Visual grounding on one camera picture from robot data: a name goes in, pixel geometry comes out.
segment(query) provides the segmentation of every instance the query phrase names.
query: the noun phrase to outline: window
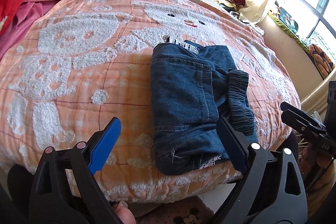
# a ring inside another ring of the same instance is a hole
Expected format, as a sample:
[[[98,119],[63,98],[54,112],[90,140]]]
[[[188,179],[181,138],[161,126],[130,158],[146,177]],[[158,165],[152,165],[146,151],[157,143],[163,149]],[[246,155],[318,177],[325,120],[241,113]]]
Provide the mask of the window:
[[[297,35],[321,47],[336,61],[336,0],[282,0],[298,23]]]

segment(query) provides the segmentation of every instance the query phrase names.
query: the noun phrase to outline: jeans pocket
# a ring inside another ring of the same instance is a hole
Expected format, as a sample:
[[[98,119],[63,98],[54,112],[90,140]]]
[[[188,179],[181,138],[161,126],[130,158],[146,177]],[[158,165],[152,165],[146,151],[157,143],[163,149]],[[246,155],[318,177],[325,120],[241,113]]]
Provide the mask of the jeans pocket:
[[[183,131],[191,124],[216,123],[211,67],[182,58],[158,58],[151,65],[156,131]]]

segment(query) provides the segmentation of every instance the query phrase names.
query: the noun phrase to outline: blue gripper pad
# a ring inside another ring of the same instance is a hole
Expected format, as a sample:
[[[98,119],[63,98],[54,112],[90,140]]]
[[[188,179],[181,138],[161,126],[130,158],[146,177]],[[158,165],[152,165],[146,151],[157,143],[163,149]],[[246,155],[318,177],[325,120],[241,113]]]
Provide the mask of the blue gripper pad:
[[[118,118],[113,119],[105,128],[104,134],[91,152],[88,169],[92,175],[101,170],[116,144],[120,132],[121,122]]]

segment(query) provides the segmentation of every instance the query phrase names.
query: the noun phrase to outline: denim pants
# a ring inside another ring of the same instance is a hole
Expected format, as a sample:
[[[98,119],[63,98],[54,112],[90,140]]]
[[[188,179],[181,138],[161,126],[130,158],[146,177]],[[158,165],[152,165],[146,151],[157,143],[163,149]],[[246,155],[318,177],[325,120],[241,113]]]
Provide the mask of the denim pants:
[[[219,116],[250,142],[258,141],[246,96],[248,74],[236,69],[226,46],[185,42],[197,50],[163,43],[152,56],[155,164],[165,175],[228,160],[216,133]]]

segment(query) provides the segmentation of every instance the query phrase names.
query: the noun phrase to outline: orange blanket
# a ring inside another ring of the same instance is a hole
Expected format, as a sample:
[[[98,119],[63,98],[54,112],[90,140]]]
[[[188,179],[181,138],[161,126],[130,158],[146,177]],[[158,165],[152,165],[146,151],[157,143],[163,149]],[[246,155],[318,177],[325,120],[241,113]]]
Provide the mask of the orange blanket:
[[[62,0],[0,62],[1,166],[33,173],[47,146],[73,147],[116,116],[121,136],[95,175],[109,200],[170,202],[234,180],[230,162],[182,176],[153,164],[150,63],[166,35],[227,45],[250,75],[260,144],[277,148],[289,135],[280,104],[300,101],[288,73],[259,34],[223,10],[199,0]]]

